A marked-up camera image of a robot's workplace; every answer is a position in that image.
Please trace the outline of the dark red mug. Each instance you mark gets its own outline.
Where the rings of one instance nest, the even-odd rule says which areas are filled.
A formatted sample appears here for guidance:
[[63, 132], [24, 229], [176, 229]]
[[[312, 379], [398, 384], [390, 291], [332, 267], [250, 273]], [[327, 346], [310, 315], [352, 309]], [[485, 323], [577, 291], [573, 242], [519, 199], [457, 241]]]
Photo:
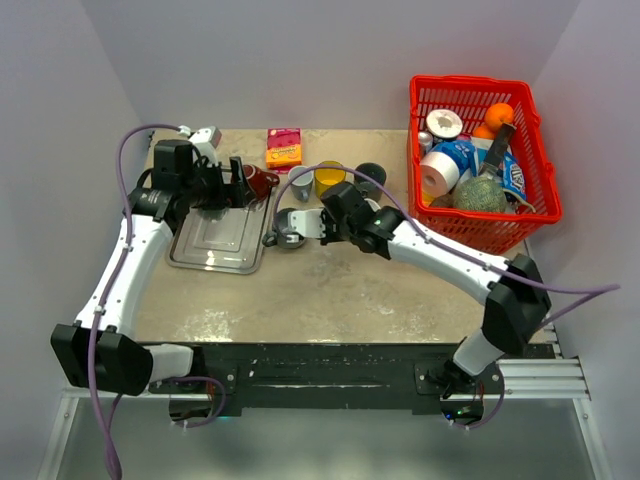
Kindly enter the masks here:
[[257, 201], [267, 198], [271, 190], [280, 184], [280, 177], [277, 174], [264, 171], [252, 164], [244, 165], [243, 172]]

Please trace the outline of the yellow mug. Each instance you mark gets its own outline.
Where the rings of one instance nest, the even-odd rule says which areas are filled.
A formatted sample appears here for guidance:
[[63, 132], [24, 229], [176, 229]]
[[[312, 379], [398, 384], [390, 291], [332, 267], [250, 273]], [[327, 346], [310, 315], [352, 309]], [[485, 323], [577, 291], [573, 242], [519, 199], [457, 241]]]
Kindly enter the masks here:
[[343, 182], [346, 172], [338, 161], [323, 161], [314, 171], [314, 189], [317, 198], [320, 198], [330, 187]]

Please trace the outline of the small light grey mug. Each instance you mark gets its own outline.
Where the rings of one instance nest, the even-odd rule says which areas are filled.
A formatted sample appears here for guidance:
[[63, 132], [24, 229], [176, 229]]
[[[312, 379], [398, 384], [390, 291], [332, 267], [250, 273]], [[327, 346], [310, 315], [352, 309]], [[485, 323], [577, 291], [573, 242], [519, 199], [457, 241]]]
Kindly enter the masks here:
[[302, 165], [295, 166], [289, 170], [288, 180], [294, 198], [303, 203], [308, 202], [314, 182], [313, 172]]

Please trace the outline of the grey round mug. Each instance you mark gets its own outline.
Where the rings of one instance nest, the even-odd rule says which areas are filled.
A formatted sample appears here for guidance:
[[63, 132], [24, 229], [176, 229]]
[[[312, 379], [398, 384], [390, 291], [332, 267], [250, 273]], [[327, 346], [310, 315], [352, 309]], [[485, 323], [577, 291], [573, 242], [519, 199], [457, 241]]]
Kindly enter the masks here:
[[263, 235], [261, 240], [265, 248], [297, 249], [306, 242], [306, 238], [297, 233], [289, 223], [289, 214], [293, 211], [294, 208], [289, 207], [275, 214], [271, 229]]

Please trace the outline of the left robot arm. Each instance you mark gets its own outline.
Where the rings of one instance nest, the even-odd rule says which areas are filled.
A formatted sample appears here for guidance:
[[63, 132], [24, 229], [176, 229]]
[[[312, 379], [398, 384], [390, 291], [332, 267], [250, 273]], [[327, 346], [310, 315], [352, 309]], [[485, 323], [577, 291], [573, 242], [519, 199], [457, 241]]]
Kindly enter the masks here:
[[74, 387], [136, 396], [171, 379], [200, 390], [207, 368], [187, 346], [137, 343], [135, 321], [155, 265], [194, 209], [244, 208], [255, 199], [242, 160], [215, 158], [212, 145], [161, 140], [153, 165], [125, 200], [118, 240], [89, 301], [69, 325], [57, 325], [51, 346]]

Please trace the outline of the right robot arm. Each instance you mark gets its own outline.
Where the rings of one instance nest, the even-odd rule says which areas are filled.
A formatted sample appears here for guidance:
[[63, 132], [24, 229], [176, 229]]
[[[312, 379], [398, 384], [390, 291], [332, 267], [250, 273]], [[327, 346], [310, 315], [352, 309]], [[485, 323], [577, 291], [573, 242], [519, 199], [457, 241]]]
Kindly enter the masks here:
[[525, 255], [509, 260], [482, 253], [429, 230], [398, 208], [374, 210], [349, 182], [330, 187], [320, 200], [323, 245], [349, 242], [363, 253], [419, 267], [484, 306], [481, 327], [432, 375], [449, 390], [469, 392], [490, 364], [506, 354], [522, 354], [551, 308], [546, 291], [509, 276], [541, 280]]

